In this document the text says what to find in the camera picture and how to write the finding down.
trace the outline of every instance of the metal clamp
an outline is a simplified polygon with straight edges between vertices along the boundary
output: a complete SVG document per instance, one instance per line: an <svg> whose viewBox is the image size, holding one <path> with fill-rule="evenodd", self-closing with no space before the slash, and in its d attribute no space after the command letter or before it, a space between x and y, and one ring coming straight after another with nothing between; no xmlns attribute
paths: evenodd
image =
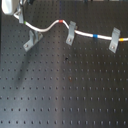
<svg viewBox="0 0 128 128"><path fill-rule="evenodd" d="M37 44L43 37L43 35L37 31L34 31L34 33L30 30L29 31L30 40L24 44L25 51L29 51L35 44Z"/></svg>
<svg viewBox="0 0 128 128"><path fill-rule="evenodd" d="M109 45L109 50L111 50L114 53L116 53L116 49L118 47L119 37L120 37L120 30L114 28L112 32L112 40Z"/></svg>
<svg viewBox="0 0 128 128"><path fill-rule="evenodd" d="M66 40L66 43L69 44L69 45L72 45L72 43L73 43L74 36L75 36L75 29L77 29L76 23L70 21L68 37L67 37L67 40Z"/></svg>
<svg viewBox="0 0 128 128"><path fill-rule="evenodd" d="M17 10L19 16L19 23L24 24L23 0L20 0Z"/></svg>

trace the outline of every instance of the blue tape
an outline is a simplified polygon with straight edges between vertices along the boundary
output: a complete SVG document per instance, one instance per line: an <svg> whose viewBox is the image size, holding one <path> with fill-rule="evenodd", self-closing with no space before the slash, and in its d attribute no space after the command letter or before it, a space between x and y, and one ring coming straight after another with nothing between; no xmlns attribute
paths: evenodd
<svg viewBox="0 0 128 128"><path fill-rule="evenodd" d="M98 35L96 35L96 34L93 34L93 38L98 38Z"/></svg>

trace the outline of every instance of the cable clip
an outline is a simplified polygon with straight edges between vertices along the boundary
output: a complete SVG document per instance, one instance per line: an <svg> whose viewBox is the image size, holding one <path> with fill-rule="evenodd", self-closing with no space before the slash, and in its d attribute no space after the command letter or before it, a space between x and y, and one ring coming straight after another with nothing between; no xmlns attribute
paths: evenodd
<svg viewBox="0 0 128 128"><path fill-rule="evenodd" d="M24 49L26 52L28 52L35 44L37 44L43 37L43 35L37 31L34 31L34 33L30 30L29 31L30 40L24 44Z"/></svg>
<svg viewBox="0 0 128 128"><path fill-rule="evenodd" d="M67 40L66 40L66 43L69 44L69 45L72 45L72 43L73 43L74 36L75 36L75 29L77 29L76 23L70 21L68 37L67 37Z"/></svg>
<svg viewBox="0 0 128 128"><path fill-rule="evenodd" d="M116 53L116 50L118 47L119 37L120 37L120 30L117 28L114 28L112 32L112 40L109 45L109 50L111 50L114 53Z"/></svg>

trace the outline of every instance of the screw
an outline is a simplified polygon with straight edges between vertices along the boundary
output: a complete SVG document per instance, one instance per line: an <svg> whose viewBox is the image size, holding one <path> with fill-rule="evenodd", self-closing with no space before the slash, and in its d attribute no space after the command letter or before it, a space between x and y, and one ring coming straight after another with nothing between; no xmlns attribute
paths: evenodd
<svg viewBox="0 0 128 128"><path fill-rule="evenodd" d="M112 49L115 49L115 46L112 46L111 48L112 48Z"/></svg>
<svg viewBox="0 0 128 128"><path fill-rule="evenodd" d="M26 44L25 47L28 48L28 44Z"/></svg>
<svg viewBox="0 0 128 128"><path fill-rule="evenodd" d="M68 41L71 42L71 39L69 38Z"/></svg>

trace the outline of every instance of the white cable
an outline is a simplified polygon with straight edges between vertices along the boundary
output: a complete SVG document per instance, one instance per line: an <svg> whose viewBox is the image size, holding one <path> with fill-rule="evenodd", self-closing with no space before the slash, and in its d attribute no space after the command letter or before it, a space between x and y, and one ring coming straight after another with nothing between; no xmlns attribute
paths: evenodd
<svg viewBox="0 0 128 128"><path fill-rule="evenodd" d="M68 24L63 20L63 23L65 24L65 26L67 27L67 29L69 29Z"/></svg>
<svg viewBox="0 0 128 128"><path fill-rule="evenodd" d="M14 17L16 17L17 19L19 19L19 16L17 15L18 12L16 12L14 14ZM25 24L30 27L31 29L35 30L35 31L38 31L38 32L47 32L49 31L55 24L59 23L59 20L56 20L54 21L48 28L46 29L39 29L37 27L34 27L32 26L31 24L29 24L28 22L25 22ZM67 29L69 29L69 26L68 24L63 20L63 23L65 24L65 26L67 27ZM86 36L86 37L93 37L94 35L93 34L90 34L90 33L85 33L85 32L81 32L81 31L78 31L78 30L75 30L75 33L78 34L78 35L81 35L81 36ZM97 38L100 38L100 39L105 39L105 40L112 40L112 37L108 37L108 36L102 36L102 35L97 35Z"/></svg>
<svg viewBox="0 0 128 128"><path fill-rule="evenodd" d="M112 40L112 37L102 36L102 35L98 35L98 38L105 39L105 40Z"/></svg>
<svg viewBox="0 0 128 128"><path fill-rule="evenodd" d="M80 32L75 30L75 33L81 36L87 36L87 37L93 37L93 34L85 33L85 32Z"/></svg>
<svg viewBox="0 0 128 128"><path fill-rule="evenodd" d="M34 26L32 26L31 24L29 24L28 22L26 22L25 24L30 27L31 29L35 30L35 31L38 31L38 32L47 32L49 31L56 23L59 23L59 20L56 20L54 21L48 28L46 29L39 29L39 28L36 28Z"/></svg>
<svg viewBox="0 0 128 128"><path fill-rule="evenodd" d="M123 38L123 41L128 41L128 38Z"/></svg>

